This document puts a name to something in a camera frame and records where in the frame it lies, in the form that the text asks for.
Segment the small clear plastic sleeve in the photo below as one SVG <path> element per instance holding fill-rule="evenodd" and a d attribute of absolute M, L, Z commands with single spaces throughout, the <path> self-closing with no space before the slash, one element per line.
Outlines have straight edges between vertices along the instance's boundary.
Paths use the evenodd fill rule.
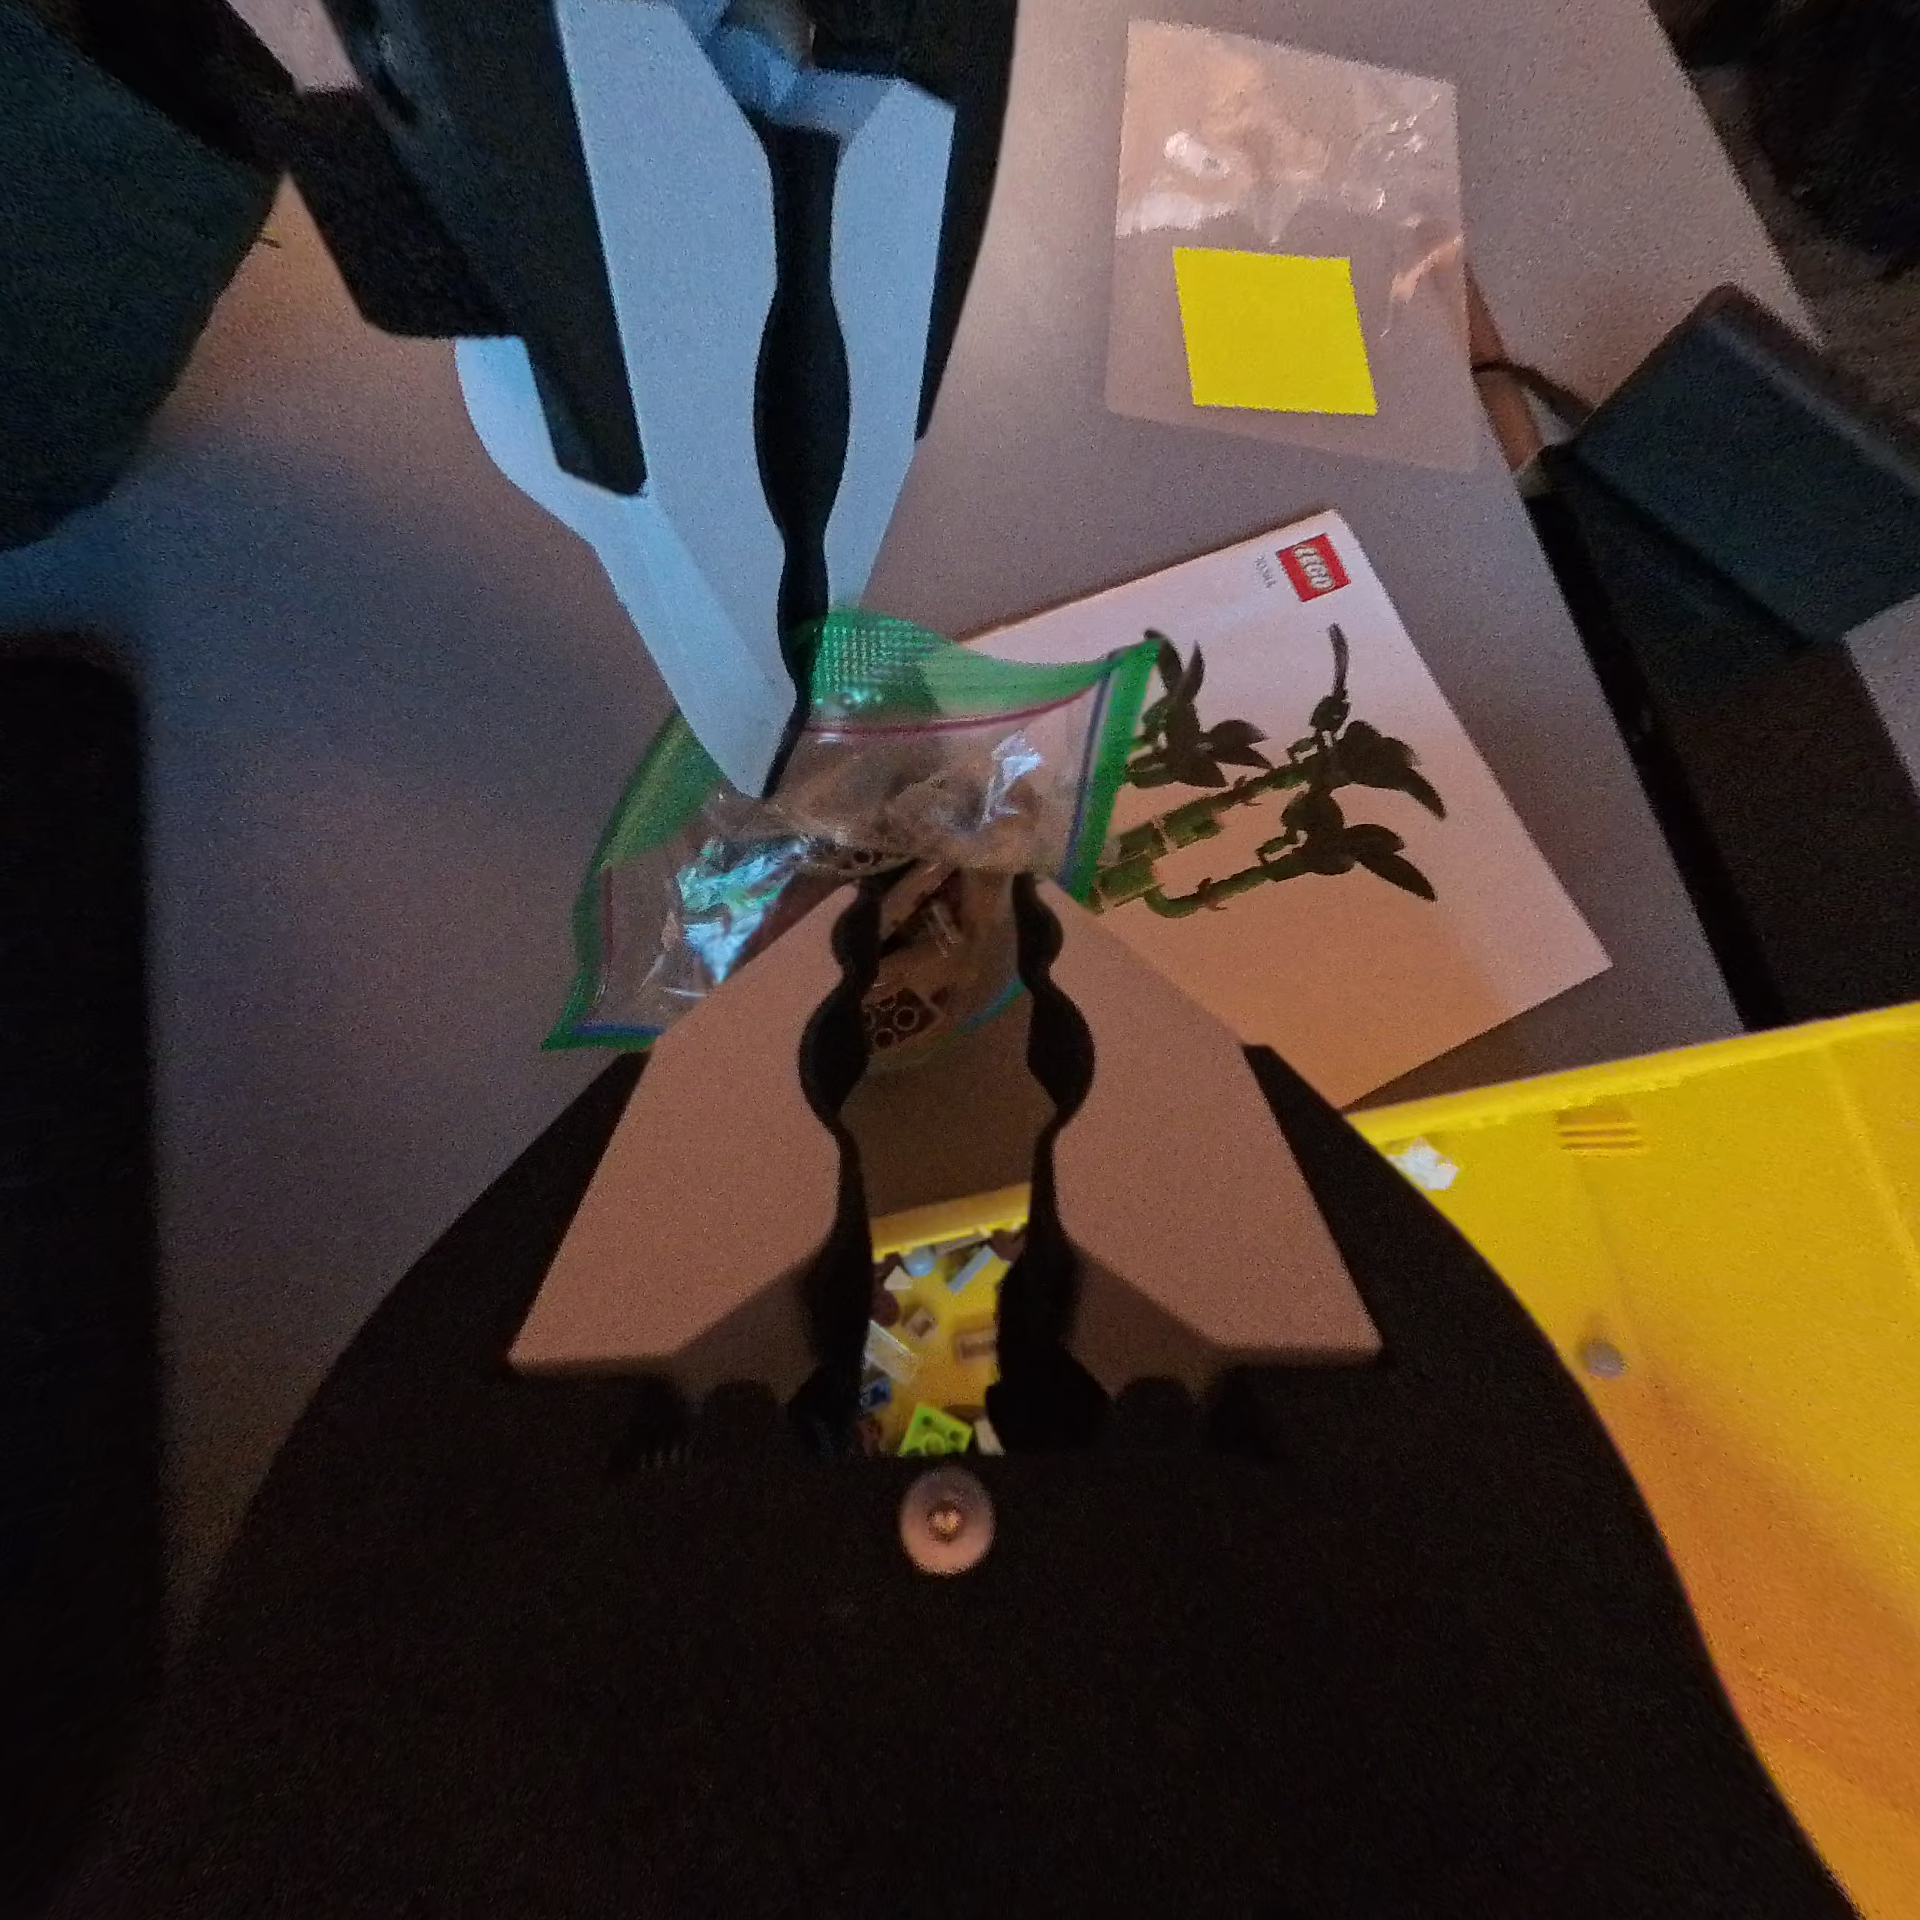
<path fill-rule="evenodd" d="M 1457 89 L 1234 33 L 1127 28 L 1107 402 L 1119 417 L 1336 458 L 1470 470 Z M 1352 260 L 1377 417 L 1199 406 L 1173 249 Z"/>

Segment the plant building instruction booklet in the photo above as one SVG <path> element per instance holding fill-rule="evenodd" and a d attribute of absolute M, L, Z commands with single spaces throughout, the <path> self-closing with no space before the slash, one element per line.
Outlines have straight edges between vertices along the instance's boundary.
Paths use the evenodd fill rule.
<path fill-rule="evenodd" d="M 1083 903 L 1352 1107 L 1611 967 L 1336 513 L 976 631 L 1151 643 Z"/>

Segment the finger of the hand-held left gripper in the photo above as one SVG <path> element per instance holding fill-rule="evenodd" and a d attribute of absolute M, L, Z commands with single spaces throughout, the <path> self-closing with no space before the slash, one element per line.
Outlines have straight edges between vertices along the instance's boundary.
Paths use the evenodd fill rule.
<path fill-rule="evenodd" d="M 589 540 L 711 761 L 762 796 L 801 702 L 755 429 L 771 167 L 672 5 L 565 2 L 558 23 L 642 458 Z"/>
<path fill-rule="evenodd" d="M 909 79 L 822 75 L 840 145 L 831 287 L 848 363 L 848 442 L 824 534 L 827 606 L 865 595 L 922 435 L 953 109 Z"/>

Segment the person's left forearm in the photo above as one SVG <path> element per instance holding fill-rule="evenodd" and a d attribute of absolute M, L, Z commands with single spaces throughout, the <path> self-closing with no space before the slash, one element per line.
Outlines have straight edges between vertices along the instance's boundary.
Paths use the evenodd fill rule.
<path fill-rule="evenodd" d="M 3 5 L 5 549 L 138 454 L 271 217 L 290 101 L 231 5 Z"/>

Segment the yellow sticky note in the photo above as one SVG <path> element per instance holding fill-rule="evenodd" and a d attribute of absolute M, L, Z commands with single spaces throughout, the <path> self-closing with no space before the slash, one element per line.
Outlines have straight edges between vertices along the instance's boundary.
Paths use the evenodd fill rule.
<path fill-rule="evenodd" d="M 1194 404 L 1377 417 L 1349 258 L 1178 246 L 1171 260 Z"/>

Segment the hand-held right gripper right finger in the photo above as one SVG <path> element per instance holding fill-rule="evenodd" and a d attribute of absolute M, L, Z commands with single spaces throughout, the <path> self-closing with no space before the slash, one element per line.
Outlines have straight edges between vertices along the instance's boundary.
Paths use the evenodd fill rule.
<path fill-rule="evenodd" d="M 1382 1357 L 1384 1334 L 1234 1033 L 1070 901 L 1015 881 L 1024 1066 L 1048 1100 L 1000 1286 L 993 1427 L 1089 1449 L 1139 1386 Z"/>

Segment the grey desk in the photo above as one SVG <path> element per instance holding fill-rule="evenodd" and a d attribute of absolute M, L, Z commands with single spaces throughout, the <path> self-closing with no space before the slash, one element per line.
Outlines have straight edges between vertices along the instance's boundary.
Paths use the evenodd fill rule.
<path fill-rule="evenodd" d="M 1725 281 L 1808 321 L 1643 5 L 1022 5 L 987 239 L 878 601 L 968 636 L 1342 513 L 1614 961 L 1398 1092 L 1733 1036 L 1498 447 L 1418 470 L 1111 414 L 1135 15 L 1453 79 L 1472 276 L 1509 354 L 1581 393 Z M 143 463 L 5 557 L 16 634 L 101 641 L 150 725 L 179 1645 L 345 1341 L 593 1070 L 538 1022 L 666 695 L 593 555 L 481 450 L 450 349 L 361 323 L 290 189 Z"/>

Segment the pile of toy building bricks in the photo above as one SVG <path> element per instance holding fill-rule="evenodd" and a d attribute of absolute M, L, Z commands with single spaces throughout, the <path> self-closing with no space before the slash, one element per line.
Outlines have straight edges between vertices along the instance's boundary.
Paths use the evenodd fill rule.
<path fill-rule="evenodd" d="M 1586 1172 L 1621 1169 L 1641 1138 L 1621 1108 L 1593 1118 L 1528 1115 L 1467 1129 L 1437 1101 L 1359 1110 L 1353 1127 L 1418 1187 L 1525 1303 L 1554 1348 L 1590 1379 L 1630 1371 L 1638 1340 Z M 920 1403 L 946 1409 L 991 1441 L 986 1394 L 1000 1373 L 995 1315 L 1024 1247 L 1031 1183 L 1000 1183 L 878 1217 L 861 1421 L 896 1454 Z"/>

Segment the yellow plastic storage bin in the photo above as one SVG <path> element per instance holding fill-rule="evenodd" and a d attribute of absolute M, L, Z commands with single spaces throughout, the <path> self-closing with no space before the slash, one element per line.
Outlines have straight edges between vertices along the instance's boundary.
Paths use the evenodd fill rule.
<path fill-rule="evenodd" d="M 888 1675 L 960 1916 L 1917 1916 L 1917 1013 L 1437 1101 L 1621 1108 L 1584 1377 L 1254 1066 L 1378 1361 L 1015 1447 Z"/>

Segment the clear zip bag green seal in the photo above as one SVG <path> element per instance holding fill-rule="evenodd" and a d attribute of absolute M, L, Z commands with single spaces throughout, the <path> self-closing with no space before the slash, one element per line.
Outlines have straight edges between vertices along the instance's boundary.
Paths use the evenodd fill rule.
<path fill-rule="evenodd" d="M 895 615 L 846 611 L 808 627 L 801 652 L 803 722 L 774 796 L 801 746 L 817 735 L 851 735 L 856 746 L 927 735 L 937 747 L 981 750 L 1022 735 L 1040 756 L 1048 842 L 1021 858 L 1015 877 L 1051 881 L 1067 899 L 1089 901 L 1154 678 L 1157 643 L 1136 641 L 1083 661 L 1017 663 Z M 729 780 L 672 713 L 591 854 L 569 921 L 575 972 L 544 1050 L 646 1051 L 729 981 L 689 999 L 656 981 L 667 867 L 685 851 L 682 829 L 720 781 Z"/>

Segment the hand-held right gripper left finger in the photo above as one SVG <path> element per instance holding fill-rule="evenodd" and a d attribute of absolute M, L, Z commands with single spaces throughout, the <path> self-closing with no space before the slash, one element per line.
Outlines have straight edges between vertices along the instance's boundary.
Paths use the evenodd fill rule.
<path fill-rule="evenodd" d="M 875 899 L 838 885 L 646 1057 L 509 1361 L 851 1421 L 873 1267 L 843 1107 Z"/>

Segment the black flat device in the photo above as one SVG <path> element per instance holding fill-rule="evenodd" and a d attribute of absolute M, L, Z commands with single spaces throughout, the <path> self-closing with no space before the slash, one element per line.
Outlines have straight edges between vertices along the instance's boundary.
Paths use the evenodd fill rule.
<path fill-rule="evenodd" d="M 1917 1003 L 1917 786 L 1861 673 L 1566 447 L 1528 513 L 1743 1025 Z"/>

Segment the black backpack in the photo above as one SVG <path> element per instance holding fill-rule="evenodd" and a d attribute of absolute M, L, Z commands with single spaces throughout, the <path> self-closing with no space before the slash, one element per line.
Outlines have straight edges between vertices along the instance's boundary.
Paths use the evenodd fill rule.
<path fill-rule="evenodd" d="M 1919 258 L 1919 5 L 1657 5 L 1689 67 L 1747 71 L 1784 193 L 1897 278 Z"/>

